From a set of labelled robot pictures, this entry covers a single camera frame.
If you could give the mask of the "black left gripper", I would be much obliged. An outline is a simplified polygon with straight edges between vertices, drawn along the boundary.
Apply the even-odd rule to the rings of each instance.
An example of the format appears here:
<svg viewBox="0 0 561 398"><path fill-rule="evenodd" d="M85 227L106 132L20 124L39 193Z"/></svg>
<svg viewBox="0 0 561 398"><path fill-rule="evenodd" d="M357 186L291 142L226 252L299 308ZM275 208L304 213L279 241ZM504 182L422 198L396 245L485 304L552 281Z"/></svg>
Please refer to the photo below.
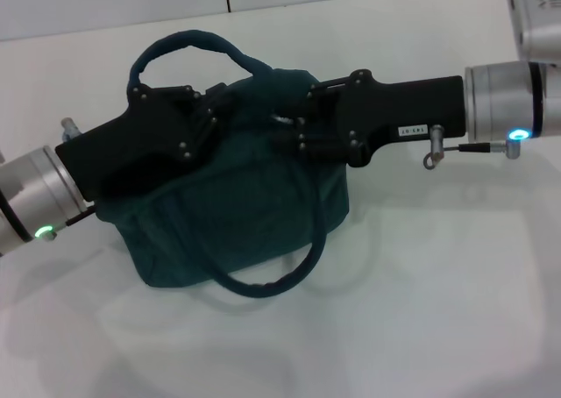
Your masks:
<svg viewBox="0 0 561 398"><path fill-rule="evenodd" d="M128 93L123 115L56 146L55 153L88 202L143 195L197 169L221 140L235 97L221 82Z"/></svg>

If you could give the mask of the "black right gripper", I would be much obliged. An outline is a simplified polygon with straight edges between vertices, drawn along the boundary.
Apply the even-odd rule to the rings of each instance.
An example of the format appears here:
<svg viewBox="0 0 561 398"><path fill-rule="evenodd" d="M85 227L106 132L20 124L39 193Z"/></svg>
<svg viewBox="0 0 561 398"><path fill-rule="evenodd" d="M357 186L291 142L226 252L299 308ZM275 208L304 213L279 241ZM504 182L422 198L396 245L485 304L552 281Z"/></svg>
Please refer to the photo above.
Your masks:
<svg viewBox="0 0 561 398"><path fill-rule="evenodd" d="M368 70L349 80L295 83L295 128L337 125L337 132L276 131L273 149L314 162L364 167L381 147L428 140L440 126L446 138L466 134L460 76L401 83L376 81Z"/></svg>

